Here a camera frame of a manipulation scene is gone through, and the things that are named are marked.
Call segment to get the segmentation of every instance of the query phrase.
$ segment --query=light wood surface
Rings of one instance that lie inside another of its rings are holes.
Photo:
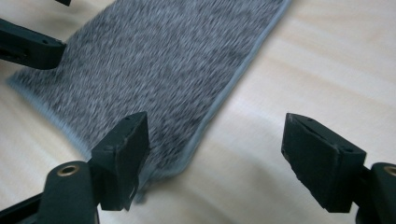
[[[2,0],[0,18],[66,40],[111,0]],[[208,128],[182,175],[145,204],[102,223],[355,223],[328,214],[280,153],[287,112],[318,120],[396,163],[396,2],[294,1]],[[43,189],[47,172],[81,156],[4,81],[0,61],[0,209]]]

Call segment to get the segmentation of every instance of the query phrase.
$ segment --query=brass insert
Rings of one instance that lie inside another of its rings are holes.
[[[69,176],[75,174],[78,170],[79,167],[77,165],[68,165],[60,169],[57,174],[58,176]]]
[[[388,174],[396,176],[396,166],[386,166],[384,170],[388,172]]]

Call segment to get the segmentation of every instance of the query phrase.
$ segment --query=gray fabric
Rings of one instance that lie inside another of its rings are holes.
[[[119,119],[148,111],[145,185],[187,166],[288,2],[118,0],[70,37],[58,68],[26,68],[9,84],[87,159]]]

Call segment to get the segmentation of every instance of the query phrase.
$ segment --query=clamp jaw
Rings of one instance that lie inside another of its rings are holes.
[[[149,154],[147,113],[122,119],[92,150],[49,172],[44,191],[0,212],[0,223],[99,223],[102,210],[129,210]]]
[[[287,114],[281,152],[297,178],[330,213],[360,208],[359,224],[396,223],[396,165],[364,167],[366,152],[314,119]]]

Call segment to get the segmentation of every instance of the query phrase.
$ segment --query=carpet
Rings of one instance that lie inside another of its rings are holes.
[[[182,172],[289,0],[118,0],[67,40],[61,64],[8,80],[89,159],[148,112],[140,189]]]

